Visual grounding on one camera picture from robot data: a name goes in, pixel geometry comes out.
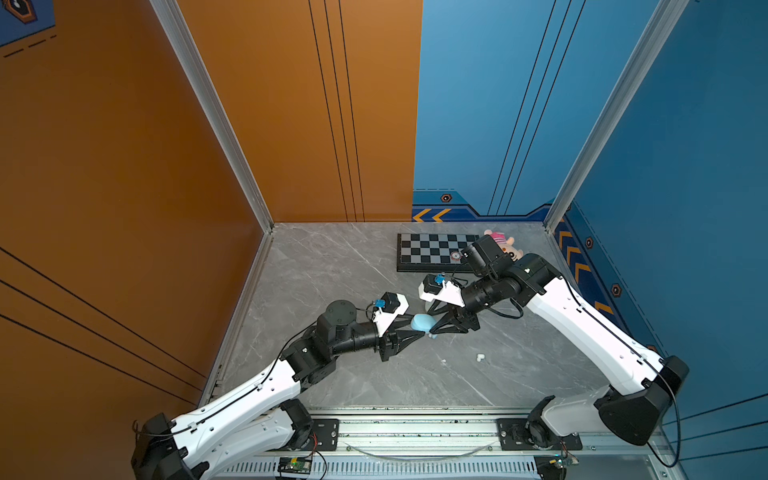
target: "light blue object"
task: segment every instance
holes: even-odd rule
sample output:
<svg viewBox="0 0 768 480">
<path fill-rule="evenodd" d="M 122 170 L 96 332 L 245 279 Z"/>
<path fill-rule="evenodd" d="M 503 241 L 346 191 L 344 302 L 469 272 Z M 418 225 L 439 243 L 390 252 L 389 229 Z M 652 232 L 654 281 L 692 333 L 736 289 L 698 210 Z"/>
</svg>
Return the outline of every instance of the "light blue object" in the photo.
<svg viewBox="0 0 768 480">
<path fill-rule="evenodd" d="M 426 313 L 417 313 L 413 316 L 413 320 L 411 320 L 411 328 L 419 332 L 426 332 L 427 336 L 433 339 L 437 335 L 429 333 L 429 329 L 435 326 L 436 323 L 437 319 L 434 316 L 427 315 Z"/>
</svg>

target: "robotic arm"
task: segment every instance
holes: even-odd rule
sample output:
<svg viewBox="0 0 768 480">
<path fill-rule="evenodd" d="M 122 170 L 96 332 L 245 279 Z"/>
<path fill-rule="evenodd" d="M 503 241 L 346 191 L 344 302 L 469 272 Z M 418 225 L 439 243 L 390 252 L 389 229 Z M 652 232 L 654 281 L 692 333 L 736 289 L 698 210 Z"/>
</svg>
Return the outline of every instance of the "robotic arm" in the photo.
<svg viewBox="0 0 768 480">
<path fill-rule="evenodd" d="M 462 251 L 480 279 L 460 286 L 428 275 L 419 287 L 442 314 L 430 333 L 480 328 L 477 313 L 510 300 L 551 323 L 605 374 L 610 385 L 582 395 L 542 399 L 526 423 L 528 441 L 546 449 L 575 432 L 613 432 L 644 445 L 688 374 L 675 356 L 660 358 L 614 326 L 577 295 L 546 260 L 529 253 L 518 261 L 489 236 Z M 440 302 L 446 305 L 438 308 Z M 313 420 L 295 399 L 336 369 L 343 353 L 378 351 L 383 362 L 425 335 L 410 324 L 406 298 L 385 293 L 373 321 L 358 323 L 346 300 L 328 305 L 317 322 L 280 351 L 276 361 L 241 386 L 193 412 L 168 420 L 159 414 L 137 433 L 131 464 L 138 480 L 207 480 L 254 453 L 305 448 Z M 397 320 L 399 316 L 406 319 Z"/>
</svg>

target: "hexagon symbol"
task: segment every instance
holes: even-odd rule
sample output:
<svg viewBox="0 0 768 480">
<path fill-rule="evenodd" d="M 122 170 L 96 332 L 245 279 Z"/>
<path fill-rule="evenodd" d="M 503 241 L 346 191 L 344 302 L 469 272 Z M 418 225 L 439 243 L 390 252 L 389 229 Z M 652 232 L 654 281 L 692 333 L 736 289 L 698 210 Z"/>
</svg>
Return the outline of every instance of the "hexagon symbol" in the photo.
<svg viewBox="0 0 768 480">
<path fill-rule="evenodd" d="M 24 23 L 31 23 L 38 19 L 32 0 L 2 0 L 2 6 Z"/>
</svg>

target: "black mounting plate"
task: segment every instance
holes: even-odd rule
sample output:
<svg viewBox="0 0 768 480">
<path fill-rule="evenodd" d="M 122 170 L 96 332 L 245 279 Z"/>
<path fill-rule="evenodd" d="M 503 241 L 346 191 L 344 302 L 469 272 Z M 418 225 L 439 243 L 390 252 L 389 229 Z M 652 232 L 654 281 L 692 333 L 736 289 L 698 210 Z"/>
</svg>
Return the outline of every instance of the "black mounting plate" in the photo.
<svg viewBox="0 0 768 480">
<path fill-rule="evenodd" d="M 529 444 L 528 430 L 525 429 L 526 419 L 497 419 L 496 429 L 498 432 L 498 440 L 502 444 L 502 450 L 538 450 L 541 449 Z M 568 450 L 581 450 L 583 445 L 581 444 L 581 438 L 576 435 L 568 435 L 561 437 L 565 447 Z M 554 445 L 550 450 L 560 450 L 559 445 Z"/>
<path fill-rule="evenodd" d="M 336 450 L 339 443 L 338 419 L 313 419 L 312 432 L 317 435 L 317 449 L 319 451 L 333 452 Z"/>
</svg>

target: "blue panel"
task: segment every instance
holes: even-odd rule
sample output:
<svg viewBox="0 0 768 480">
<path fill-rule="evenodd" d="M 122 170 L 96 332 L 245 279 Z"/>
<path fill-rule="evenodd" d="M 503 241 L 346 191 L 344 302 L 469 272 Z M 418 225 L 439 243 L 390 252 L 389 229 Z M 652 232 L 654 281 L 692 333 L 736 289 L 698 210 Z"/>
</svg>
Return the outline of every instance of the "blue panel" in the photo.
<svg viewBox="0 0 768 480">
<path fill-rule="evenodd" d="M 29 23 L 23 23 L 21 20 L 18 20 L 5 10 L 3 5 L 0 5 L 0 46 L 54 26 L 53 0 L 34 0 L 31 3 L 37 20 Z"/>
<path fill-rule="evenodd" d="M 425 0 L 415 190 L 460 191 L 481 215 L 551 201 L 656 3 Z"/>
<path fill-rule="evenodd" d="M 768 392 L 766 51 L 768 3 L 690 2 L 577 195 L 666 350 L 690 367 L 683 416 Z M 701 415 L 684 421 L 683 437 L 765 411 L 756 400 Z M 718 438 L 728 451 L 765 436 L 686 441 L 683 457 L 710 454 Z M 731 475 L 727 463 L 760 463 L 765 450 L 727 457 L 684 468 L 697 480 L 761 478 Z"/>
</svg>

